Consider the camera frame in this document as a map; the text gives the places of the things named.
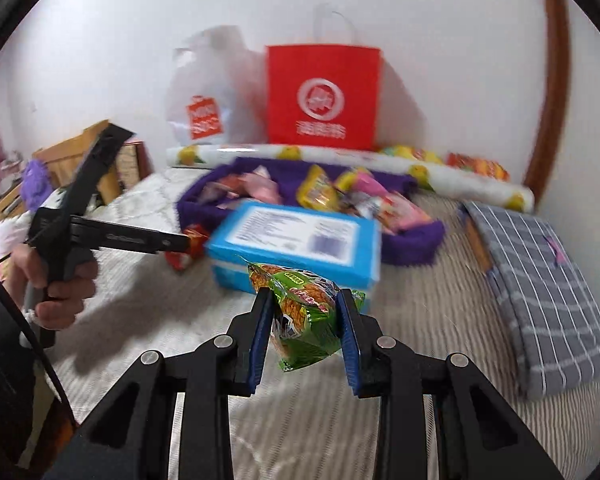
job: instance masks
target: orange package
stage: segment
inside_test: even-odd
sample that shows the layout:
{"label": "orange package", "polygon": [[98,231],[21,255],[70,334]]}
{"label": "orange package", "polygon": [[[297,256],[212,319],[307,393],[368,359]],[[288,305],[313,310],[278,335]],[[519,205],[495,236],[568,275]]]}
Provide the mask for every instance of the orange package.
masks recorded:
{"label": "orange package", "polygon": [[488,176],[497,180],[509,181],[509,173],[497,162],[484,158],[473,158],[472,156],[459,153],[449,153],[446,164],[453,168],[471,171],[482,176]]}

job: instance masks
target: purple plush toy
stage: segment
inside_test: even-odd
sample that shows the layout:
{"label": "purple plush toy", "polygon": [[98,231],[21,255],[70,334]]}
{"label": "purple plush toy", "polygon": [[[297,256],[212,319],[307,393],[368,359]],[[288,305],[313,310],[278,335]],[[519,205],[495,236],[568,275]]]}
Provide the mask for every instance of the purple plush toy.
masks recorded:
{"label": "purple plush toy", "polygon": [[20,189],[20,197],[24,200],[27,209],[31,212],[38,209],[53,190],[46,166],[35,158],[30,160],[22,173]]}

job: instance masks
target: red snack package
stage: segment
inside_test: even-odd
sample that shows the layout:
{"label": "red snack package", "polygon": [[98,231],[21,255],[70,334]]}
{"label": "red snack package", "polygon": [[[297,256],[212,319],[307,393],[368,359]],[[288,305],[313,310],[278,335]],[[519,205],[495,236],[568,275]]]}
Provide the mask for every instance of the red snack package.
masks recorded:
{"label": "red snack package", "polygon": [[194,260],[205,254],[205,242],[209,240],[209,233],[201,225],[190,225],[183,234],[189,237],[189,250],[186,253],[166,251],[164,257],[175,270],[182,271],[190,267]]}
{"label": "red snack package", "polygon": [[500,164],[492,160],[473,158],[472,156],[460,155],[459,153],[449,153],[446,164],[482,176],[496,178],[505,182],[509,181],[509,173]]}

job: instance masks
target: white wall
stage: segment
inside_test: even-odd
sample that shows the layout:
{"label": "white wall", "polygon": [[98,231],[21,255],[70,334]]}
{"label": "white wall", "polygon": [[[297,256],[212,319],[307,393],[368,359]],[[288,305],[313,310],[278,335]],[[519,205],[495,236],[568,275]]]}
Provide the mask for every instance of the white wall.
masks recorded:
{"label": "white wall", "polygon": [[571,0],[569,12],[574,60],[570,104],[539,213],[554,224],[600,306],[600,33]]}
{"label": "white wall", "polygon": [[161,168],[174,47],[220,24],[254,50],[307,41],[321,2],[397,73],[381,140],[493,157],[522,177],[544,93],[542,0],[41,0],[0,54],[0,129],[32,152],[111,118]]}

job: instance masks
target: human hand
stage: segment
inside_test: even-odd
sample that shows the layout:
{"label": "human hand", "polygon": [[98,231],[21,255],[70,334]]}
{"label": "human hand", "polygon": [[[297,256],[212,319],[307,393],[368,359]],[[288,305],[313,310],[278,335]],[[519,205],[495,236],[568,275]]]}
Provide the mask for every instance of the human hand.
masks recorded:
{"label": "human hand", "polygon": [[[36,305],[40,326],[49,330],[70,327],[75,316],[84,310],[83,300],[95,294],[93,280],[97,275],[98,263],[93,260],[75,267],[75,276],[68,282],[51,283],[48,294],[54,299]],[[46,281],[46,267],[38,252],[28,245],[18,245],[11,253],[11,266],[4,283],[16,304],[22,307],[27,282],[31,282],[36,288],[45,288]]]}

